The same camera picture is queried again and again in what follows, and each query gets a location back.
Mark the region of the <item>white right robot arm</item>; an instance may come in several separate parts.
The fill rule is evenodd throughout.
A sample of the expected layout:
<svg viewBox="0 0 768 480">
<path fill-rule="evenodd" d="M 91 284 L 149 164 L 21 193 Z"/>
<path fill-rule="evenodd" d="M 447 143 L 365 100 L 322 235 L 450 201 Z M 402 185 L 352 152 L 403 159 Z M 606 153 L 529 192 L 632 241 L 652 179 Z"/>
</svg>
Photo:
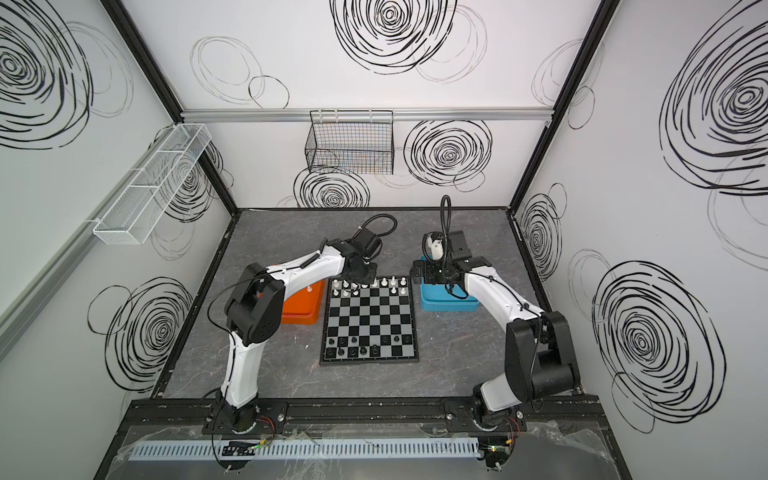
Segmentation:
<svg viewBox="0 0 768 480">
<path fill-rule="evenodd" d="M 482 256 L 471 254 L 462 231 L 428 232 L 412 273 L 423 284 L 455 287 L 474 298 L 505 335 L 504 372 L 473 389 L 475 421 L 488 428 L 521 404 L 581 385 L 569 323 L 559 312 L 528 302 Z"/>
</svg>

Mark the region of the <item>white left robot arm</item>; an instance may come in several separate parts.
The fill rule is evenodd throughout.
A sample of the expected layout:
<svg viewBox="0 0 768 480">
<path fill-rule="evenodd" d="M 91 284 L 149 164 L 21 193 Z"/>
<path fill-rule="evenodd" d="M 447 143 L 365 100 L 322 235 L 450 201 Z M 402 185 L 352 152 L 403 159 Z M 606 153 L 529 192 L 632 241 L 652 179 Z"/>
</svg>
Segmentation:
<svg viewBox="0 0 768 480">
<path fill-rule="evenodd" d="M 324 240 L 320 247 L 294 260 L 262 266 L 248 265 L 224 308 L 229 333 L 226 373 L 220 387 L 222 412 L 236 432 L 256 422 L 258 372 L 267 341 L 281 325 L 285 300 L 332 277 L 370 284 L 381 251 L 381 237 L 359 227 L 346 240 Z"/>
</svg>

